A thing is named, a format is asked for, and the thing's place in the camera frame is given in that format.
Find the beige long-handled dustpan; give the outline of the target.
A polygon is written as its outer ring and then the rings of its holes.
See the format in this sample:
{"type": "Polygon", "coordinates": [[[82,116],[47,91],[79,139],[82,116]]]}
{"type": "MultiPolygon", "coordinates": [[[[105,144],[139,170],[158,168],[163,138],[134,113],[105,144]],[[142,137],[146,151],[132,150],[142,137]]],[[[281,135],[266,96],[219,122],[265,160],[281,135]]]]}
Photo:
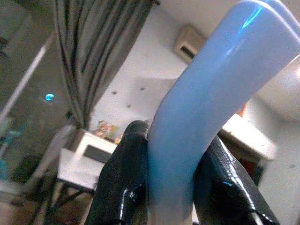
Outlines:
{"type": "Polygon", "coordinates": [[[191,221],[194,173],[222,126],[300,55],[280,0],[236,3],[162,100],[148,136],[148,222],[191,221]]]}

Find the grey striped curtain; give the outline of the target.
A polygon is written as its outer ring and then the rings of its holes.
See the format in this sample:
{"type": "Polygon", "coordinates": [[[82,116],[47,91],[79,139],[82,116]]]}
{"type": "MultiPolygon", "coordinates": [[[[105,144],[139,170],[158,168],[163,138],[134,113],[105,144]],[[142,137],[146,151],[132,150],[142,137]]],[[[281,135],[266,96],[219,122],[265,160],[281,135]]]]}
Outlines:
{"type": "Polygon", "coordinates": [[[62,80],[72,117],[91,112],[127,58],[155,0],[53,0],[62,80]]]}

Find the beige wall air conditioner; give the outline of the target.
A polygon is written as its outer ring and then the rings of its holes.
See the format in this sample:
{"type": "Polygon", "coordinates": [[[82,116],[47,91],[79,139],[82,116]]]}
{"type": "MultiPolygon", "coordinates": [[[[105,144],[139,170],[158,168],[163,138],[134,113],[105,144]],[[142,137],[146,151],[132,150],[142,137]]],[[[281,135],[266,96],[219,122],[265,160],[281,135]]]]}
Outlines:
{"type": "Polygon", "coordinates": [[[178,33],[172,50],[184,62],[190,64],[204,45],[205,41],[206,38],[193,26],[185,25],[178,33]]]}

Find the white cabinet with dark panels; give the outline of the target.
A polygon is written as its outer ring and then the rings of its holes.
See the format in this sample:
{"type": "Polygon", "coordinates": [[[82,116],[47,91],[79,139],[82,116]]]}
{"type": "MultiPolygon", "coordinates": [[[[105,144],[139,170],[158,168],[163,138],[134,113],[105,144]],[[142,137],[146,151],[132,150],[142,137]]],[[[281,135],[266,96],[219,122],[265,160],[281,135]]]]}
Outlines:
{"type": "Polygon", "coordinates": [[[74,140],[72,150],[81,156],[85,156],[101,163],[106,163],[113,154],[117,145],[79,129],[74,140]]]}

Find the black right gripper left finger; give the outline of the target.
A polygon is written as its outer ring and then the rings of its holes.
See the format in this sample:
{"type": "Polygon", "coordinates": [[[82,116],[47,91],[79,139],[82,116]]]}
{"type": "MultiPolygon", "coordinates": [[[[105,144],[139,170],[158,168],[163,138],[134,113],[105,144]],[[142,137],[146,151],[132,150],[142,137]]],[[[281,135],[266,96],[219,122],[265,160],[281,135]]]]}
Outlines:
{"type": "Polygon", "coordinates": [[[103,167],[84,225],[147,225],[148,124],[131,122],[103,167]]]}

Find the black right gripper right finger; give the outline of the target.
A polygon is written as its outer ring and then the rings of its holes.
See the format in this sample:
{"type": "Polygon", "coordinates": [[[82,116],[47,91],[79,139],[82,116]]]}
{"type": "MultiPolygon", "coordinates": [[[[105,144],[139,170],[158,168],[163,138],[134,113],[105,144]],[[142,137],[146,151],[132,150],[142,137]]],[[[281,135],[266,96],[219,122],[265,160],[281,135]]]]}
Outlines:
{"type": "Polygon", "coordinates": [[[280,225],[246,169],[218,136],[197,166],[193,201],[201,225],[280,225]]]}

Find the white table with black legs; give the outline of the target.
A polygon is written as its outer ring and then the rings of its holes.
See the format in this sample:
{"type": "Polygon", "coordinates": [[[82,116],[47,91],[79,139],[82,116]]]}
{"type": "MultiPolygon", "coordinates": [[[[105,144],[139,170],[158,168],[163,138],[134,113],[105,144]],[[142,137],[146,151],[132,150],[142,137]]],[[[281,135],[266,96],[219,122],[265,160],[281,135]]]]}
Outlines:
{"type": "Polygon", "coordinates": [[[79,153],[61,149],[58,172],[51,182],[46,196],[46,211],[43,225],[50,225],[56,210],[83,193],[94,194],[104,164],[79,153]],[[62,187],[56,202],[53,202],[56,182],[62,187]]]}

